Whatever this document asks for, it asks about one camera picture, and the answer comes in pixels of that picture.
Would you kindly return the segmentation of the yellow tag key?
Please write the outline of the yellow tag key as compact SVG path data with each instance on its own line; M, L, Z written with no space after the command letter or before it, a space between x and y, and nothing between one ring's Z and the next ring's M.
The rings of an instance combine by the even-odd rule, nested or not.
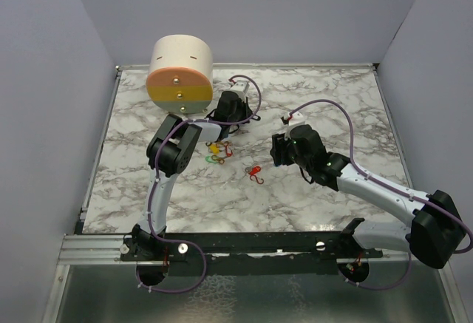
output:
M211 144L208 146L208 149L210 152L212 152L213 154L219 154L220 153L220 150L219 150L219 147L216 145L216 144Z

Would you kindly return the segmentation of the orange carabiner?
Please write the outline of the orange carabiner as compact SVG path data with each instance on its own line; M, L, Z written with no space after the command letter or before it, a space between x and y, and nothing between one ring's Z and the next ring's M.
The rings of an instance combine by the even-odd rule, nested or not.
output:
M225 162L225 159L223 157L218 157L218 156L215 156L214 159L219 163L219 164L223 164Z

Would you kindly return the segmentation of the green tag key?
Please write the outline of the green tag key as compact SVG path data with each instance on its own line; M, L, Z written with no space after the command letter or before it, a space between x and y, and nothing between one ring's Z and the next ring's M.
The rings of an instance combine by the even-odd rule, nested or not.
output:
M205 160L208 162L208 163L217 163L216 160L212 157L212 156L207 156L205 158Z

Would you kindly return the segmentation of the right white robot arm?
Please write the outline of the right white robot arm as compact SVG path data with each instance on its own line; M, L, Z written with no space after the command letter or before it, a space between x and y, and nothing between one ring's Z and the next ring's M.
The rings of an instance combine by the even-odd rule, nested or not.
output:
M339 240L345 256L386 248L411 253L423 264L441 269L467 234L447 193L427 194L377 177L350 158L327 151L319 133L307 124L274 134L271 142L275 166L296 165L308 183L351 194L397 218L388 224L352 221L350 233Z

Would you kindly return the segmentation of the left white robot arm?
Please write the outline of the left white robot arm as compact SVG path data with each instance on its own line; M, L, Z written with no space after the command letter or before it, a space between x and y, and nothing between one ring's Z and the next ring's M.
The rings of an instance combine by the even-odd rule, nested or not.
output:
M202 120L186 123L170 114L163 121L146 150L150 166L150 185L143 219L132 229L132 241L144 258L153 260L163 251L166 212L174 184L190 163L199 142L215 143L226 139L231 127L253 117L243 91L224 91L216 109Z

